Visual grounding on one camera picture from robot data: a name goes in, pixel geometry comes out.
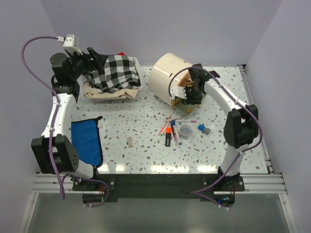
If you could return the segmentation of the yellow drawer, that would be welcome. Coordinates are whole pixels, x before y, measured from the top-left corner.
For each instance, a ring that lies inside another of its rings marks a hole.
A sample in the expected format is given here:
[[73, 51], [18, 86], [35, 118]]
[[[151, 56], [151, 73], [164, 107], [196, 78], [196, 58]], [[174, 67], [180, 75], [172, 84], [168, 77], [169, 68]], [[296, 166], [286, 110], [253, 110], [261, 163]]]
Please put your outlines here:
[[183, 77], [179, 80], [178, 84], [176, 86], [182, 86], [185, 87], [189, 84], [192, 84], [193, 81], [191, 79], [190, 73], [186, 72]]

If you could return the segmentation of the grey-green bottom drawer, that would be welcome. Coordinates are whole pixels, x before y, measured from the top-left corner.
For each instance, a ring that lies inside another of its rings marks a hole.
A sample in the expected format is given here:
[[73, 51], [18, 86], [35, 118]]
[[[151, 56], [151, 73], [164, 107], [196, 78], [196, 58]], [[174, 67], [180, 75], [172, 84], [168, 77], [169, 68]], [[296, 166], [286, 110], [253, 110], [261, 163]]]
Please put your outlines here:
[[197, 109], [202, 107], [202, 103], [204, 102], [206, 98], [206, 94], [202, 95], [202, 101], [200, 104], [184, 104], [182, 98], [176, 98], [175, 100], [171, 101], [171, 106], [178, 111], [180, 111], [184, 115], [190, 115], [194, 113]]

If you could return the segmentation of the beige small eraser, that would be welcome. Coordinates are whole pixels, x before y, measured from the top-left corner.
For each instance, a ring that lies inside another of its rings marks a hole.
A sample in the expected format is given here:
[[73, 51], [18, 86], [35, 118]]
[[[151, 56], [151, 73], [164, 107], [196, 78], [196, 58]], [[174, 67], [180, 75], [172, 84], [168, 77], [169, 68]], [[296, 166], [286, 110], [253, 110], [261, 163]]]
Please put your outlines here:
[[127, 144], [128, 144], [128, 146], [129, 146], [130, 148], [134, 146], [134, 145], [133, 145], [133, 139], [132, 139], [132, 137], [128, 137], [128, 138], [127, 138]]

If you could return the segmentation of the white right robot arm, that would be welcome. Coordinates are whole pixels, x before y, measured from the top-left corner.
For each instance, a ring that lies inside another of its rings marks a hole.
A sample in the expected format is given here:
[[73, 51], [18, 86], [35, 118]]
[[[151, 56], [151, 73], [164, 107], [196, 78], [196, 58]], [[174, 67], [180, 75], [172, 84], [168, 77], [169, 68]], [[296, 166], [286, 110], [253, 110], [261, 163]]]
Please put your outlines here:
[[200, 64], [188, 68], [192, 85], [185, 87], [184, 104], [200, 104], [203, 95], [212, 97], [226, 114], [224, 138], [227, 149], [219, 166], [216, 184], [227, 191], [234, 184], [232, 177], [238, 176], [242, 154], [247, 151], [259, 135], [259, 112], [255, 105], [248, 105], [238, 99], [221, 81], [215, 71], [206, 71]]

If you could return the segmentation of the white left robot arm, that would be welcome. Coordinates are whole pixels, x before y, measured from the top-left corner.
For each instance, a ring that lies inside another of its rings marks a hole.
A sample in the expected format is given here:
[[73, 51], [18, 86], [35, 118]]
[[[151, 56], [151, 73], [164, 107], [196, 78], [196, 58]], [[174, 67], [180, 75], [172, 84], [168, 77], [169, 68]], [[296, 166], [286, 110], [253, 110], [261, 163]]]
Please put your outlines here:
[[43, 174], [69, 173], [84, 179], [89, 190], [100, 187], [101, 179], [94, 165], [80, 160], [70, 140], [71, 116], [80, 94], [78, 78], [102, 68], [107, 56], [89, 47], [87, 53], [56, 53], [50, 58], [52, 70], [52, 110], [47, 126], [31, 148]]

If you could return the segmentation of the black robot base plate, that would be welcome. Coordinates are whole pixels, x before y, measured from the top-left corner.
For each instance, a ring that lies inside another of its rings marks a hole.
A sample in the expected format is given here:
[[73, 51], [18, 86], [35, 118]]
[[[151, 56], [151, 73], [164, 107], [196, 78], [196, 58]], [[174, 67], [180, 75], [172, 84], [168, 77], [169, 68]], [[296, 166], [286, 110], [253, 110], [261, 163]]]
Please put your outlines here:
[[219, 178], [218, 174], [99, 174], [97, 182], [73, 180], [73, 191], [83, 202], [117, 202], [119, 199], [194, 199], [193, 191], [218, 203], [233, 204], [235, 193], [245, 190], [243, 178]]

